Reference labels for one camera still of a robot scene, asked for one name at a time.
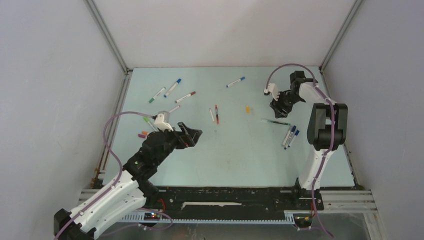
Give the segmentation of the green gel pen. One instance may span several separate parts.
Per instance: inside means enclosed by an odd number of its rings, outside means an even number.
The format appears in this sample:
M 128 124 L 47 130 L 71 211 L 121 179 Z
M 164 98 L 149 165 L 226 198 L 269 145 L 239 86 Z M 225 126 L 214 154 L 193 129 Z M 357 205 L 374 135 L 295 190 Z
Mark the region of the green gel pen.
M 278 124 L 278 125 L 284 125 L 284 126 L 291 126 L 291 124 L 290 123 L 287 123 L 287 122 L 270 120 L 270 119 L 265 119 L 265 118 L 262 118 L 261 121 L 262 122 L 265 122 L 265 123 Z

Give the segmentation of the white marker dark blue cap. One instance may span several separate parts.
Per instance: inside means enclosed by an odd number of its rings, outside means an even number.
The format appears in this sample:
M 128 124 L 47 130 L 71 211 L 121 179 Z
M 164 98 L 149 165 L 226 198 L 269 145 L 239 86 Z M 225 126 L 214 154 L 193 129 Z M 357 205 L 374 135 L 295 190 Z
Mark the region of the white marker dark blue cap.
M 293 125 L 292 128 L 289 131 L 288 137 L 286 138 L 283 147 L 284 149 L 287 149 L 288 145 L 289 145 L 289 140 L 292 138 L 292 136 L 294 135 L 295 131 L 297 129 L 296 125 Z

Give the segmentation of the red gel pen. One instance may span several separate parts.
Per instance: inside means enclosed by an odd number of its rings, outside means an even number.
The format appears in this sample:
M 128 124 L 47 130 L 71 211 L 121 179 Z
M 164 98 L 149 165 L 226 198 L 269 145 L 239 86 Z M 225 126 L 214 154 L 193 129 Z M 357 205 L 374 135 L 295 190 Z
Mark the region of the red gel pen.
M 218 105 L 215 104 L 214 105 L 214 109 L 215 109 L 215 120 L 216 120 L 216 124 L 219 125 L 220 120 L 219 120 L 219 109 L 218 109 Z

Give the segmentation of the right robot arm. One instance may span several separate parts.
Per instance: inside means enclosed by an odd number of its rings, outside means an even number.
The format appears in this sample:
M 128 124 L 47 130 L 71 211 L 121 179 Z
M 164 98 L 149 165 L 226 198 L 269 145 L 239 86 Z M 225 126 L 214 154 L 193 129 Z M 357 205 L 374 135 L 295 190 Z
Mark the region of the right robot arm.
M 311 201 L 316 203 L 324 169 L 330 157 L 346 141 L 348 107 L 327 96 L 316 78 L 307 78 L 304 71 L 294 71 L 289 78 L 290 87 L 285 91 L 268 80 L 264 94 L 272 96 L 270 107 L 277 119 L 286 118 L 296 103 L 312 105 L 306 130 L 310 152 L 290 194 L 291 204 L 297 209 L 304 209 Z

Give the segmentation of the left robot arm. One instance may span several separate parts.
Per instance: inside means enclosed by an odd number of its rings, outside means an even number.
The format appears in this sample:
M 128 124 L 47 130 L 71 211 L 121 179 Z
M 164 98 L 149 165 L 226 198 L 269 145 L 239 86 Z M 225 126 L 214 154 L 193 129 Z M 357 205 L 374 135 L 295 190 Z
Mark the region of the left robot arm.
M 158 188 L 149 179 L 174 151 L 194 147 L 202 130 L 178 123 L 179 131 L 150 133 L 140 149 L 108 184 L 70 211 L 60 209 L 53 217 L 56 240 L 96 240 L 125 215 L 158 202 Z

